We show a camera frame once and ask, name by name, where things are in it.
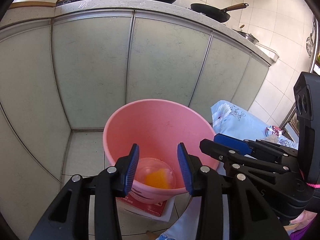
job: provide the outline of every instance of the pan handle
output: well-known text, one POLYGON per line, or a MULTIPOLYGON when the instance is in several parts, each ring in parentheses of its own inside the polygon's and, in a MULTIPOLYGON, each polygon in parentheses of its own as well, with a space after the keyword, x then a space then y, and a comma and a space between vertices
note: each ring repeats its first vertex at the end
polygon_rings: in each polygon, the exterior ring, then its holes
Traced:
POLYGON ((239 10, 239 9, 245 9, 245 8, 247 8, 247 6, 249 6, 249 4, 247 4, 247 3, 239 3, 239 4, 236 4, 236 5, 232 5, 232 6, 229 6, 227 8, 224 8, 221 11, 228 12, 228 11, 234 11, 234 10, 239 10))

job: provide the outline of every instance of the marble countertop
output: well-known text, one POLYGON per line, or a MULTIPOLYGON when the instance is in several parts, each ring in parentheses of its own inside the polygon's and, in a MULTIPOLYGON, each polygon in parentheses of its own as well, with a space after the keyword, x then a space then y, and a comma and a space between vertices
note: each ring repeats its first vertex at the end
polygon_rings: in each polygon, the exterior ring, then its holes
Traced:
POLYGON ((26 7, 13 8, 6 12, 4 18, 0 22, 0 29, 5 28, 7 25, 31 19, 51 18, 81 11, 113 8, 153 11, 201 24, 211 28, 217 33, 233 39, 240 45, 243 45, 249 49, 249 51, 263 59, 268 65, 272 65, 273 63, 271 58, 262 50, 225 25, 190 9, 153 0, 83 0, 68 3, 56 8, 28 7, 28 10, 26 10, 26 7))

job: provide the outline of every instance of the cabinet door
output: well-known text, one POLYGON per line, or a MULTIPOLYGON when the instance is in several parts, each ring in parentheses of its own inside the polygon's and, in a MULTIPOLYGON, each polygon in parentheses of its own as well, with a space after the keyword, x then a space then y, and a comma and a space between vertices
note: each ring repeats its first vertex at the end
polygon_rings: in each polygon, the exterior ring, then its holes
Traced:
POLYGON ((244 110, 249 110, 266 78, 268 70, 268 67, 251 58, 231 103, 242 107, 244 110))
POLYGON ((58 194, 59 182, 23 148, 1 111, 0 178, 1 213, 17 237, 27 240, 58 194))
POLYGON ((17 135, 57 179, 70 128, 52 71, 50 28, 0 42, 0 101, 17 135))
POLYGON ((72 128, 102 128, 125 104, 130 22, 100 17, 54 26, 56 75, 72 128))
POLYGON ((210 107, 219 100, 231 101, 249 59, 245 52, 212 38, 190 108, 212 122, 210 107))
POLYGON ((127 102, 159 98, 188 106, 209 35, 159 20, 134 23, 127 102))

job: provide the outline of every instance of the metal pin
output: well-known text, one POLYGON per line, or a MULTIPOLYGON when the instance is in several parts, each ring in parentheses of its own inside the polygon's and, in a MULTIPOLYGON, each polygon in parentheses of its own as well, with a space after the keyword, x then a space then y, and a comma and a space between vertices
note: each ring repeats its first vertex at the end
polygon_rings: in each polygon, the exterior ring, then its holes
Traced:
POLYGON ((242 173, 237 174, 237 179, 239 180, 245 180, 245 175, 242 173))
POLYGON ((204 173, 207 173, 207 172, 210 171, 210 168, 209 168, 208 166, 201 166, 201 167, 200 167, 200 170, 201 170, 202 172, 204 172, 204 173))
POLYGON ((117 168, 115 166, 111 166, 111 167, 107 168, 108 173, 115 173, 116 171, 117 171, 117 168))
POLYGON ((77 181, 79 181, 81 179, 81 177, 80 177, 80 175, 74 175, 74 176, 72 176, 71 179, 72 179, 73 182, 77 182, 77 181))
POLYGON ((234 163, 234 164, 232 165, 232 167, 234 167, 235 169, 239 169, 239 168, 240 168, 240 165, 237 164, 237 163, 234 163))

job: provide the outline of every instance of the tiled floor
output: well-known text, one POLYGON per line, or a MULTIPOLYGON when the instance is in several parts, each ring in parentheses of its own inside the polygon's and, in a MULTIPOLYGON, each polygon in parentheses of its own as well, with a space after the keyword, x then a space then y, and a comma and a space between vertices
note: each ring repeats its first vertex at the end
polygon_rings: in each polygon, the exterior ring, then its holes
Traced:
MULTIPOLYGON (((62 171, 61 187, 74 174, 81 174, 84 177, 95 176, 108 166, 102 146, 102 132, 71 133, 62 171)), ((119 208, 122 239, 148 240, 145 235, 147 230, 160 235, 178 220, 189 199, 188 193, 176 196, 169 222, 152 220, 119 208)), ((89 240, 94 240, 94 196, 90 198, 89 240)))

